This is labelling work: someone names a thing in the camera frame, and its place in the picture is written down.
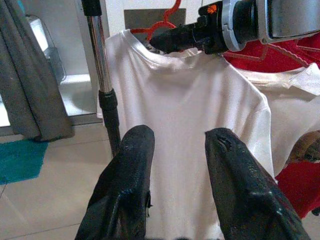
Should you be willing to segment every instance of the t-shirt sleeve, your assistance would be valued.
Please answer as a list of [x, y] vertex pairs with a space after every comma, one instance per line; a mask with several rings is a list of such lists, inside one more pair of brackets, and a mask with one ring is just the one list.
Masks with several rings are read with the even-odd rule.
[[271, 152], [271, 112], [268, 107], [254, 111], [248, 116], [241, 140], [256, 160], [274, 178]]

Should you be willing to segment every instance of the blue mat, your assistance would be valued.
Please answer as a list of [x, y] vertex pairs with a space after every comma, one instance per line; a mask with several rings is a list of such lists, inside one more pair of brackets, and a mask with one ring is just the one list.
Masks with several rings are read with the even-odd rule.
[[0, 185], [38, 177], [47, 147], [30, 140], [0, 144]]

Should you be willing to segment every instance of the white t-shirt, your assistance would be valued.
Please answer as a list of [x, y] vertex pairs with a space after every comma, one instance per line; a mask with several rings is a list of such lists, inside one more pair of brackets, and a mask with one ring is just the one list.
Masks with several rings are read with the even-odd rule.
[[320, 70], [313, 63], [281, 73], [239, 71], [268, 99], [273, 167], [278, 175], [298, 139], [320, 130]]
[[121, 136], [141, 124], [155, 135], [146, 237], [222, 239], [205, 131], [232, 129], [274, 176], [266, 97], [222, 57], [151, 53], [128, 30], [108, 38], [106, 52]]

